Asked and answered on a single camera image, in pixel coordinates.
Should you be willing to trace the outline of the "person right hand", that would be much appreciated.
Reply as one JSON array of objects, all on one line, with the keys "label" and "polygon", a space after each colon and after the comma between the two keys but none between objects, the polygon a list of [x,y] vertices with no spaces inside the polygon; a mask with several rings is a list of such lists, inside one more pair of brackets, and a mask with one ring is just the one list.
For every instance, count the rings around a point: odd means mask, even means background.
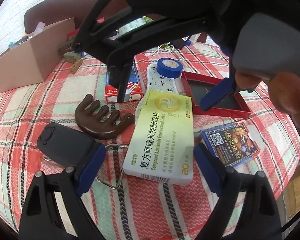
[{"label": "person right hand", "polygon": [[275,108],[281,113],[291,115],[296,126],[300,128],[300,77],[282,72],[264,82],[268,86],[269,97]]}]

